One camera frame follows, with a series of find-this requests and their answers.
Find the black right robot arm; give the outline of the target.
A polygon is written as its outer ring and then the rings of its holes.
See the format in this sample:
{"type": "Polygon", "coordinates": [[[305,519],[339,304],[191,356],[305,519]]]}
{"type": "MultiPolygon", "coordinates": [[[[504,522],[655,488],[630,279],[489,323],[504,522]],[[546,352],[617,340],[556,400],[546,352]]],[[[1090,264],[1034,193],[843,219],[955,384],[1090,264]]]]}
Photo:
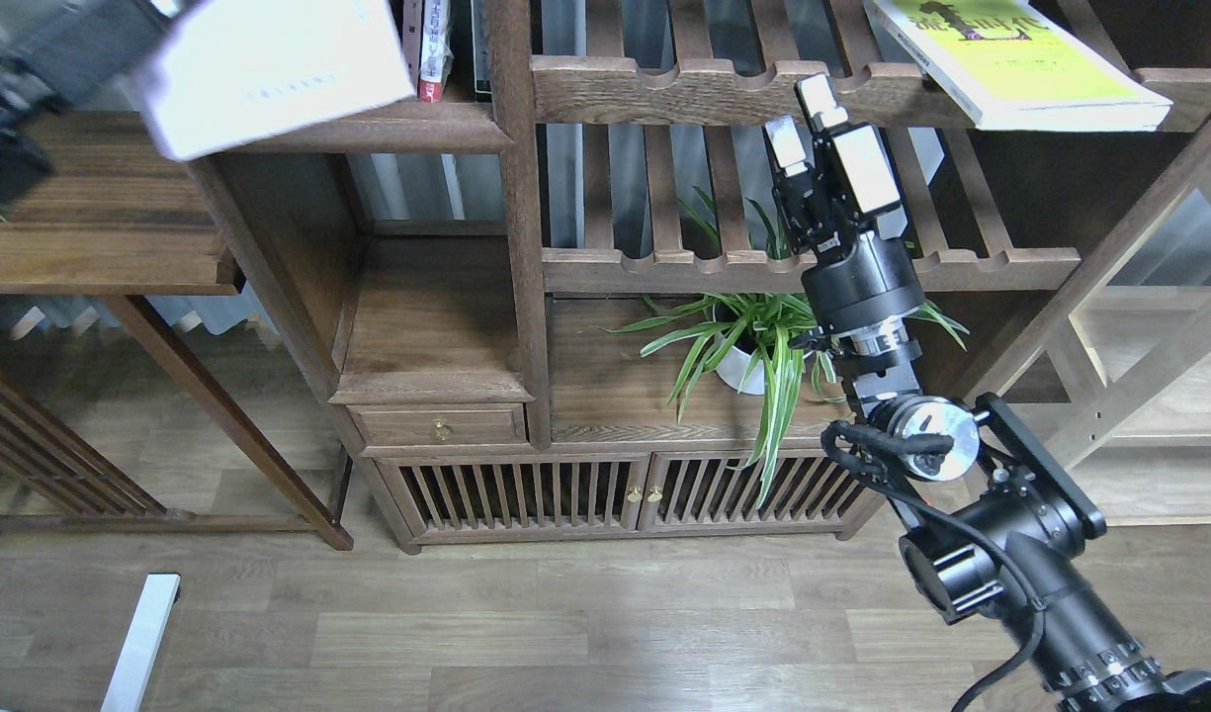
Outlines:
{"type": "Polygon", "coordinates": [[[1031,662],[1061,711],[1211,711],[1211,671],[1166,674],[1077,573],[1103,513],[1006,401],[968,408],[918,386],[905,316],[925,295],[903,241],[877,226],[902,202],[880,134],[850,121],[825,73],[794,91],[813,144],[790,116],[767,125],[790,246],[815,255],[800,279],[815,325],[790,343],[830,352],[855,413],[822,448],[893,504],[903,563],[945,622],[985,614],[1018,645],[955,710],[1031,662]]]}

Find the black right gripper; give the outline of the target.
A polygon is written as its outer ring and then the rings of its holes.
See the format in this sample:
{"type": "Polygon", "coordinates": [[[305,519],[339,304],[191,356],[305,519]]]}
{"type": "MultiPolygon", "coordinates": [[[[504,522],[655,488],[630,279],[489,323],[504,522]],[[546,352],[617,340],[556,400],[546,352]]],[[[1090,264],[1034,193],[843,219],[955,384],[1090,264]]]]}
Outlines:
{"type": "Polygon", "coordinates": [[[794,117],[769,119],[773,199],[791,255],[810,251],[825,266],[843,262],[859,234],[876,232],[877,216],[899,208],[902,193],[880,131],[849,124],[827,73],[800,77],[794,93],[814,134],[814,159],[794,117]]]}

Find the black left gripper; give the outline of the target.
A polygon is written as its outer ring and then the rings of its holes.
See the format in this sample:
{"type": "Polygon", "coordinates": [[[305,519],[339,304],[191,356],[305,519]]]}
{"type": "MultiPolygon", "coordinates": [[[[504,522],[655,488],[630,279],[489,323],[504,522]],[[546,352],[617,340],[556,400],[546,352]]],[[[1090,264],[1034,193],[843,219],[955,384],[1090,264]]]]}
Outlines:
{"type": "Polygon", "coordinates": [[[0,67],[31,107],[62,111],[157,50],[185,1],[79,1],[0,48],[0,67]]]}

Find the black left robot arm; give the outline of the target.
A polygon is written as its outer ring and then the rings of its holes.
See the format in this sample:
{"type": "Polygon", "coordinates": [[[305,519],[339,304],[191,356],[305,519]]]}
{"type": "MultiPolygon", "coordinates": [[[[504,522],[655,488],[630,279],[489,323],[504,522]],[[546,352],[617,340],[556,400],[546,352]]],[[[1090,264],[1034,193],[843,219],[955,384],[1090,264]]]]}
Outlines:
{"type": "Polygon", "coordinates": [[[0,46],[0,217],[52,176],[25,134],[41,113],[62,114],[138,67],[191,8],[190,1],[76,1],[0,46]]]}

